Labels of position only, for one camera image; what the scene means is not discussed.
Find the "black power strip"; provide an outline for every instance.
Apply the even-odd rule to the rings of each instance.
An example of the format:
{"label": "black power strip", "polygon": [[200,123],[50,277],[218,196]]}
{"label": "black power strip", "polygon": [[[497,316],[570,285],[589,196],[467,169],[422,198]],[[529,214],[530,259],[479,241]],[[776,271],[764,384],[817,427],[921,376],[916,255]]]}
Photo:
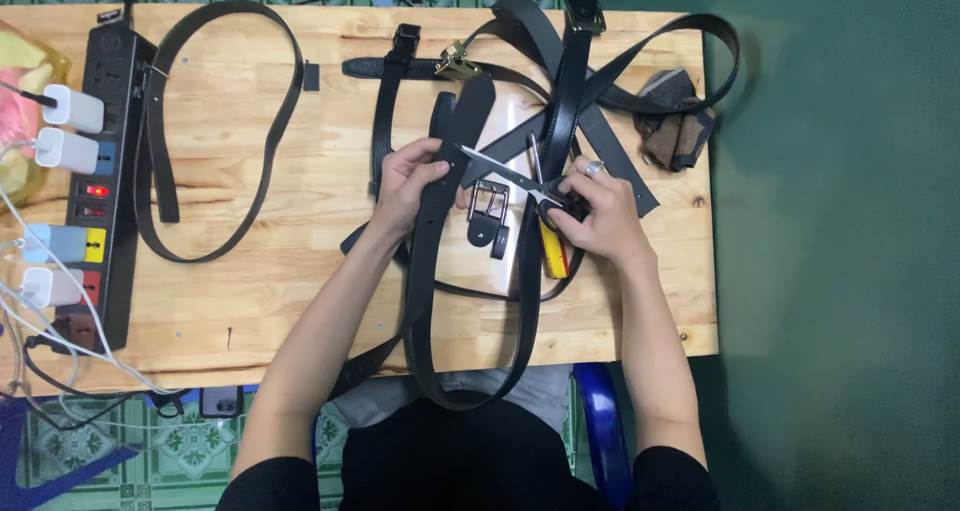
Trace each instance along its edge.
{"label": "black power strip", "polygon": [[[102,14],[98,23],[118,13]],[[70,175],[66,212],[67,225],[87,231],[86,259],[70,267],[83,271],[83,287],[112,351],[127,345],[138,245],[134,170],[147,71],[157,53],[157,47],[134,32],[128,22],[125,17],[90,29],[82,90],[103,101],[103,131],[82,134],[100,144],[97,169]],[[103,354],[90,310],[85,301],[57,307],[54,328],[71,343]],[[70,354],[60,344],[53,350]]]}

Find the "wooden table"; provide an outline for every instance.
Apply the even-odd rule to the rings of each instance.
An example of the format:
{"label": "wooden table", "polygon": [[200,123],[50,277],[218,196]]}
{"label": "wooden table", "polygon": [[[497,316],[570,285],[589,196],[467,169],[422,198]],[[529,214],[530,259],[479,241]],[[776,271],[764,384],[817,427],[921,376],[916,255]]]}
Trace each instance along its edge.
{"label": "wooden table", "polygon": [[[80,88],[87,37],[107,5],[0,6],[0,19],[46,41],[74,63],[71,87]],[[135,28],[158,43],[189,4],[138,4]],[[302,93],[279,146],[270,191],[246,237],[226,256],[205,264],[167,262],[140,243],[129,335],[116,357],[167,387],[203,387],[259,382],[294,321],[342,260],[338,246],[366,221],[373,201],[366,193],[371,127],[378,80],[347,77],[343,60],[383,56],[398,24],[422,26],[418,55],[437,57],[453,40],[465,39],[491,18],[472,8],[371,8],[277,6],[294,31],[303,56],[320,65],[320,91]],[[558,30],[563,14],[549,11]],[[645,38],[676,14],[606,12],[608,31],[594,39],[591,66],[598,67]],[[521,70],[546,86],[540,71],[492,37],[473,42],[472,59]],[[166,135],[178,186],[181,223],[158,224],[167,246],[184,256],[206,254],[236,228],[250,206],[262,163],[263,140],[292,71],[284,33],[266,18],[230,15],[191,38],[171,72],[166,92]],[[671,32],[657,38],[620,77],[639,89],[655,71],[685,67],[703,94],[701,34]],[[393,147],[426,135],[434,97],[456,91],[454,82],[404,81],[393,117]],[[497,106],[481,145],[541,108],[523,89],[496,85]],[[605,111],[624,148],[651,187],[660,207],[643,219],[659,255],[660,278],[689,356],[716,354],[714,244],[706,151],[696,168],[666,173],[645,164],[630,116]],[[28,221],[62,224],[68,175],[56,170],[23,208]],[[512,191],[510,221],[522,213],[525,196]],[[503,292],[513,261],[491,260],[488,248],[472,247],[463,211],[454,209],[439,251],[438,279]],[[22,235],[13,218],[2,219],[3,239]],[[514,236],[517,227],[512,229]],[[516,246],[510,241],[508,255]],[[3,280],[19,284],[22,264],[8,256]],[[544,289],[552,284],[544,281]],[[390,266],[360,325],[352,356],[395,332],[402,275]],[[438,294],[433,351],[438,371],[502,366],[516,340],[516,309],[503,302]],[[609,361],[619,355],[620,292],[615,270],[588,256],[563,296],[540,309],[531,364]],[[34,350],[37,364],[57,379],[70,370],[69,356]],[[398,348],[384,374],[404,371]],[[6,337],[0,340],[0,382],[13,373]],[[37,394],[53,388],[29,377]],[[76,386],[85,391],[141,388],[108,363],[82,358]]]}

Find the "green wall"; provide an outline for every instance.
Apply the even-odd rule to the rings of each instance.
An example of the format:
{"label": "green wall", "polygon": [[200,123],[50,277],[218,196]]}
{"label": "green wall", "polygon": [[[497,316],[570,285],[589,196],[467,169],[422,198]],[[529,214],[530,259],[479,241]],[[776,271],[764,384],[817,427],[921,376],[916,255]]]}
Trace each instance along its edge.
{"label": "green wall", "polygon": [[743,40],[710,147],[721,355],[691,361],[726,508],[956,508],[960,1],[600,1]]}

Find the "gold belt buckle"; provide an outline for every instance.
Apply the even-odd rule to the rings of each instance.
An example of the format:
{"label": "gold belt buckle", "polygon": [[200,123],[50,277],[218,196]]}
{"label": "gold belt buckle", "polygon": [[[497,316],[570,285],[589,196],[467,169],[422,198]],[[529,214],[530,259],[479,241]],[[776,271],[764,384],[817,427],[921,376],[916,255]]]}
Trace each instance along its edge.
{"label": "gold belt buckle", "polygon": [[450,80],[461,80],[458,77],[451,77],[451,70],[461,73],[466,78],[472,78],[481,72],[476,63],[467,61],[467,48],[464,48],[464,44],[459,40],[439,54],[439,63],[437,63],[437,71],[434,74],[450,78]]}

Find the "scissor blade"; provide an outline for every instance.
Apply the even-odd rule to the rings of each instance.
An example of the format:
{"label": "scissor blade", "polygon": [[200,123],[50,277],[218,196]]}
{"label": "scissor blade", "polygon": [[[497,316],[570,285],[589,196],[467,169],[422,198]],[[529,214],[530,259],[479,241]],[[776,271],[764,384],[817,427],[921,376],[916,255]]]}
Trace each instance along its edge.
{"label": "scissor blade", "polygon": [[523,173],[511,170],[502,162],[498,162],[486,154],[479,152],[477,150],[471,149],[467,146],[460,146],[460,150],[463,151],[468,157],[476,161],[483,161],[486,163],[486,167],[490,169],[495,174],[498,174],[501,178],[507,180],[508,182],[522,188],[526,191],[537,191],[540,193],[546,192],[546,187],[541,183],[538,183],[531,179],[530,177],[524,175]]}

